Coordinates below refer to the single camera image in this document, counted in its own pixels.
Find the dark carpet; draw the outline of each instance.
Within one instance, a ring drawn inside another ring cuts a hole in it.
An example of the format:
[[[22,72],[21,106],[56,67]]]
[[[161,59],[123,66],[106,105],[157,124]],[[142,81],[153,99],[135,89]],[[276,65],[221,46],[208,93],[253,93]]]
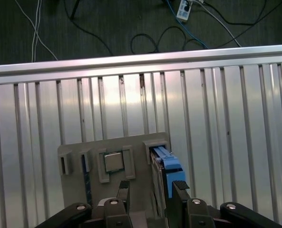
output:
[[[268,0],[263,15],[281,0]],[[35,22],[37,0],[18,0],[26,14]],[[74,0],[66,0],[72,11]],[[208,0],[230,21],[254,22],[264,0]],[[177,9],[180,0],[175,0]],[[156,42],[169,26],[179,26],[167,5],[161,0],[81,0],[75,22],[100,36],[115,56],[131,55],[130,40],[138,33],[150,35]],[[188,29],[209,46],[215,48],[230,40],[225,29],[200,6],[193,6],[186,24]],[[228,25],[234,35],[247,26]],[[0,65],[31,61],[33,27],[23,16],[14,0],[0,0]],[[78,30],[67,18],[63,0],[43,0],[39,35],[59,60],[106,57],[110,53],[95,37]],[[282,5],[248,32],[238,38],[243,47],[282,44]],[[177,29],[165,33],[159,51],[182,50],[184,36]],[[232,41],[225,48],[235,48]],[[136,53],[151,52],[152,43],[138,37],[133,44]],[[202,49],[188,43],[186,50]],[[39,43],[37,61],[51,61],[53,57]]]

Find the silver screw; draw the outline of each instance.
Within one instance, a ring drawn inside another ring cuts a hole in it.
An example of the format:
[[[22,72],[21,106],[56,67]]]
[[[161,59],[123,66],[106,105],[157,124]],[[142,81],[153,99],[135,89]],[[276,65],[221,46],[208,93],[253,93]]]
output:
[[[198,199],[193,199],[193,203],[194,203],[194,204],[200,204],[200,203],[201,203],[201,201],[200,201],[200,200],[198,200]]]
[[[234,204],[227,204],[226,205],[229,209],[236,209],[236,206]]]
[[[84,205],[80,205],[80,206],[78,206],[78,210],[83,210],[83,209],[85,209],[86,207],[84,206]]]

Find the wire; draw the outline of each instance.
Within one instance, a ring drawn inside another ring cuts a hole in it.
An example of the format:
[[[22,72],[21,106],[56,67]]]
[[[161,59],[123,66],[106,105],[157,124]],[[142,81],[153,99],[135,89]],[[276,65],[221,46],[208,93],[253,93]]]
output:
[[[200,43],[198,40],[196,39],[189,39],[188,41],[186,41],[186,35],[184,33],[184,31],[180,28],[180,27],[177,27],[177,26],[170,26],[168,28],[166,28],[162,34],[160,35],[159,39],[158,39],[158,42],[155,42],[155,40],[148,34],[146,33],[139,33],[139,34],[136,34],[135,36],[132,37],[132,39],[130,40],[130,51],[135,55],[135,51],[133,50],[133,43],[134,43],[134,40],[135,38],[137,37],[145,37],[147,39],[149,39],[149,41],[153,44],[153,46],[155,47],[155,49],[153,51],[150,51],[150,52],[147,52],[146,54],[151,54],[151,53],[159,53],[160,50],[159,50],[159,45],[160,45],[160,42],[163,38],[163,35],[170,29],[177,29],[179,30],[182,34],[183,34],[183,37],[184,37],[184,42],[183,42],[183,45],[182,45],[182,48],[181,48],[181,51],[184,51],[185,50],[185,47],[188,43],[192,42],[192,41],[195,41],[197,45],[200,45],[201,47],[203,47],[203,49],[206,49],[206,47]]]
[[[37,19],[38,19],[39,3],[40,3],[40,0],[37,1],[36,20],[35,20],[35,27],[36,27],[36,28],[37,28]],[[35,41],[35,37],[36,37],[36,33],[34,32],[33,41],[32,41],[32,58],[31,58],[31,63],[33,63],[33,58],[34,58],[34,41]]]
[[[23,15],[29,20],[29,22],[30,22],[31,25],[33,26],[34,31],[36,32],[36,35],[37,35],[37,37],[38,37],[40,43],[42,44],[42,46],[44,46],[44,48],[45,48],[48,52],[50,52],[51,55],[52,55],[56,60],[58,60],[58,59],[56,58],[55,54],[41,41],[41,39],[40,39],[40,37],[39,37],[39,35],[38,35],[38,32],[36,31],[36,28],[35,28],[35,26],[34,26],[32,20],[31,20],[31,19],[27,16],[27,14],[23,11],[22,7],[21,7],[20,4],[17,2],[17,0],[14,0],[14,1],[16,2],[17,6],[20,8],[20,11],[23,13]]]
[[[69,13],[68,13],[68,9],[67,9],[67,5],[66,5],[66,0],[63,0],[63,1],[64,1],[64,8],[65,8],[65,12],[66,12],[67,18],[71,21],[71,23],[73,25],[75,25],[75,27],[77,27],[78,29],[82,30],[83,32],[85,32],[85,33],[87,33],[89,35],[92,35],[95,38],[97,38],[107,48],[107,50],[110,53],[110,55],[113,56],[113,53],[112,53],[111,49],[108,47],[108,45],[103,41],[103,39],[101,37],[99,37],[98,35],[96,35],[96,34],[94,34],[92,32],[89,32],[89,31],[85,30],[80,25],[78,25],[74,20],[72,20],[70,18]]]
[[[187,45],[188,43],[190,43],[190,42],[196,42],[197,45],[201,45],[201,46],[203,47],[203,49],[206,49],[203,44],[201,44],[201,43],[198,42],[198,40],[196,40],[196,39],[189,39],[189,40],[186,41],[185,44],[183,45],[183,48],[182,48],[183,51],[185,51],[186,45]]]
[[[160,45],[160,42],[161,42],[161,40],[162,40],[162,38],[163,38],[163,35],[164,35],[168,30],[170,30],[170,29],[177,29],[177,30],[179,30],[179,31],[183,34],[183,36],[184,36],[184,44],[183,44],[183,46],[182,46],[182,50],[183,50],[183,47],[185,46],[185,43],[186,43],[186,35],[185,35],[184,31],[183,31],[181,28],[177,27],[177,26],[170,26],[170,27],[166,28],[166,29],[162,32],[162,34],[160,35],[160,37],[159,37],[157,43],[155,42],[155,40],[154,40],[151,36],[149,36],[149,35],[146,34],[146,33],[139,33],[139,34],[136,34],[136,35],[133,36],[132,39],[130,40],[130,51],[131,51],[133,54],[136,54],[136,53],[134,52],[134,50],[133,50],[133,42],[134,42],[135,38],[137,38],[137,37],[145,37],[145,38],[149,39],[149,41],[150,41],[150,42],[153,44],[153,46],[155,47],[155,49],[154,49],[153,51],[147,52],[147,54],[150,54],[150,53],[159,53],[159,52],[160,52],[160,50],[159,50],[159,45]]]
[[[41,5],[42,5],[42,0],[40,0],[40,6],[39,6],[39,23],[38,23],[38,27],[37,27],[37,32],[39,32],[39,25],[40,25],[40,19],[41,19]],[[34,62],[36,62],[37,42],[38,42],[38,37],[36,37],[36,42],[35,42],[35,47],[34,47]]]
[[[243,31],[242,33],[240,33],[238,36],[235,37],[235,39],[237,39],[238,37],[240,37],[241,35],[243,35],[244,33],[246,33],[248,30],[250,30],[251,28],[253,28],[255,25],[257,25],[260,21],[262,21],[263,19],[265,19],[267,16],[269,16],[274,10],[276,10],[278,7],[280,7],[282,5],[282,1],[280,3],[278,3],[273,9],[271,9],[267,14],[265,14],[262,18],[260,18],[255,24],[253,24],[252,26],[248,27],[245,31]],[[228,43],[232,42],[234,39],[231,39],[229,41],[227,41],[226,43],[219,45],[215,48],[221,48],[224,45],[227,45]]]
[[[223,26],[223,28],[225,28],[225,30],[230,34],[230,36],[233,38],[233,40],[235,41],[235,43],[236,43],[239,47],[242,47],[242,46],[240,45],[240,43],[236,40],[236,38],[234,37],[234,35],[230,32],[230,30],[229,30],[214,14],[212,14],[207,8],[205,8],[205,6],[204,6],[202,3],[200,3],[200,2],[198,2],[198,1],[196,1],[196,0],[194,0],[193,2],[196,2],[197,4],[199,4],[207,13],[209,13],[213,18],[215,18],[215,19]]]
[[[207,46],[204,42],[202,42],[201,40],[199,40],[198,38],[196,38],[193,34],[191,34],[190,31],[184,26],[184,24],[182,24],[182,22],[177,18],[176,14],[175,14],[175,12],[174,12],[174,10],[173,10],[173,8],[172,8],[172,6],[170,5],[169,0],[166,0],[166,2],[167,2],[167,4],[168,4],[168,7],[170,8],[172,14],[174,15],[176,21],[182,26],[182,28],[183,28],[193,39],[197,40],[199,43],[203,44],[207,49],[209,49],[208,46]]]
[[[264,11],[264,9],[265,9],[265,7],[266,7],[266,3],[267,3],[267,0],[264,0],[263,7],[262,7],[262,9],[261,9],[261,11],[260,11],[260,13],[259,13],[259,16],[257,17],[257,19],[255,20],[254,23],[230,22],[230,21],[228,21],[228,20],[222,15],[222,13],[221,13],[218,9],[216,9],[216,7],[214,7],[214,6],[211,5],[210,3],[207,3],[207,2],[205,1],[205,2],[204,2],[204,5],[206,5],[206,6],[210,7],[210,8],[212,8],[213,10],[215,10],[215,11],[220,15],[220,17],[221,17],[227,24],[229,24],[229,25],[245,25],[245,26],[252,26],[252,25],[254,25],[254,24],[260,19],[261,15],[263,14],[263,11]]]

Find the black cable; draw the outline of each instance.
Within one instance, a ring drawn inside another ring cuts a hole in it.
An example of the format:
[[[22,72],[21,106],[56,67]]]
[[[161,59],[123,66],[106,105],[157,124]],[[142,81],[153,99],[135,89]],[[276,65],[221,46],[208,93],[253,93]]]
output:
[[[170,30],[170,29],[178,29],[178,30],[183,34],[183,36],[184,36],[184,44],[185,44],[185,42],[186,42],[186,35],[185,35],[184,31],[183,31],[181,28],[177,27],[177,26],[170,26],[170,27],[166,28],[166,29],[162,32],[162,34],[161,34],[160,37],[159,37],[158,42],[155,42],[155,40],[154,40],[150,35],[148,35],[148,34],[146,34],[146,33],[139,33],[139,34],[136,34],[135,36],[133,36],[132,39],[130,40],[130,51],[131,51],[131,53],[134,54],[134,55],[136,54],[136,53],[134,52],[134,50],[133,50],[133,42],[134,42],[135,38],[137,38],[137,37],[146,37],[147,39],[150,40],[150,42],[151,42],[151,43],[153,44],[153,46],[155,47],[155,49],[154,49],[153,51],[147,52],[146,54],[151,54],[151,53],[158,53],[158,52],[160,52],[160,50],[159,50],[159,45],[160,45],[161,39],[163,38],[163,35],[164,35],[168,30]]]
[[[131,53],[133,53],[134,55],[136,54],[136,53],[134,52],[134,50],[133,50],[133,42],[134,42],[135,38],[137,38],[137,37],[145,37],[145,38],[149,39],[150,42],[151,42],[151,43],[153,44],[153,46],[155,47],[155,49],[154,49],[153,51],[147,52],[146,54],[159,53],[159,52],[160,52],[160,50],[159,50],[159,45],[160,45],[160,42],[161,42],[161,40],[162,40],[162,38],[163,38],[163,35],[164,35],[168,30],[170,30],[170,29],[178,29],[178,30],[181,31],[181,33],[183,34],[183,36],[184,36],[184,42],[183,42],[181,51],[185,51],[186,45],[187,45],[188,43],[192,42],[192,41],[195,42],[195,44],[197,44],[197,45],[203,47],[203,49],[206,49],[206,47],[205,47],[202,43],[200,43],[198,40],[196,40],[196,39],[189,39],[188,41],[186,41],[186,34],[184,33],[184,31],[183,31],[180,27],[177,27],[177,26],[170,26],[170,27],[166,28],[166,29],[162,32],[162,34],[160,35],[159,40],[158,40],[157,43],[155,42],[155,40],[154,40],[151,36],[149,36],[149,35],[146,34],[146,33],[139,33],[139,34],[136,34],[135,36],[133,36],[132,39],[130,40],[130,51],[131,51]]]
[[[282,1],[280,3],[278,3],[273,9],[271,9],[267,14],[265,14],[262,18],[260,18],[255,24],[251,25],[250,27],[248,27],[245,31],[243,31],[242,33],[240,33],[238,36],[236,36],[235,38],[229,40],[228,42],[219,45],[215,48],[220,48],[224,45],[227,45],[228,43],[232,42],[234,39],[237,39],[238,37],[240,37],[241,35],[243,35],[244,33],[246,33],[248,30],[250,30],[251,28],[253,28],[255,25],[257,25],[260,21],[262,21],[263,19],[265,19],[267,16],[269,16],[274,10],[276,10],[278,7],[280,7],[282,5]]]
[[[261,15],[263,14],[263,11],[264,11],[264,9],[265,9],[265,7],[266,7],[266,3],[267,3],[267,0],[264,0],[263,7],[262,7],[262,9],[261,9],[261,11],[260,11],[260,13],[259,13],[259,16],[257,17],[257,19],[256,19],[256,21],[255,21],[254,23],[230,22],[230,21],[228,21],[228,20],[222,15],[222,13],[221,13],[218,9],[216,9],[216,7],[214,7],[214,6],[211,5],[210,3],[207,3],[207,2],[205,1],[205,2],[204,2],[204,5],[206,5],[206,6],[210,7],[210,8],[212,8],[213,10],[215,10],[215,11],[219,14],[219,16],[220,16],[227,24],[229,24],[229,25],[253,26],[253,25],[255,25],[255,24],[258,22],[258,20],[260,19]]]
[[[206,47],[205,47],[203,44],[201,44],[198,40],[196,40],[196,39],[189,39],[189,40],[186,41],[185,44],[183,45],[183,48],[182,48],[183,51],[185,51],[186,45],[187,45],[188,43],[190,43],[190,42],[194,42],[195,44],[202,46],[203,49],[206,49]]]
[[[94,36],[95,38],[97,38],[97,39],[107,48],[107,50],[108,50],[108,52],[110,53],[110,55],[113,56],[113,53],[112,53],[111,49],[110,49],[110,48],[108,47],[108,45],[102,40],[101,37],[99,37],[98,35],[96,35],[96,34],[94,34],[94,33],[92,33],[92,32],[89,32],[89,31],[85,30],[84,28],[82,28],[81,26],[79,26],[74,20],[72,20],[72,19],[70,18],[69,13],[68,13],[68,9],[67,9],[67,5],[66,5],[66,0],[63,0],[63,1],[64,1],[64,8],[65,8],[66,15],[67,15],[68,19],[71,21],[71,23],[72,23],[73,25],[75,25],[75,27],[77,27],[78,29],[82,30],[83,32],[85,32],[85,33],[87,33],[87,34],[89,34],[89,35],[92,35],[92,36]]]

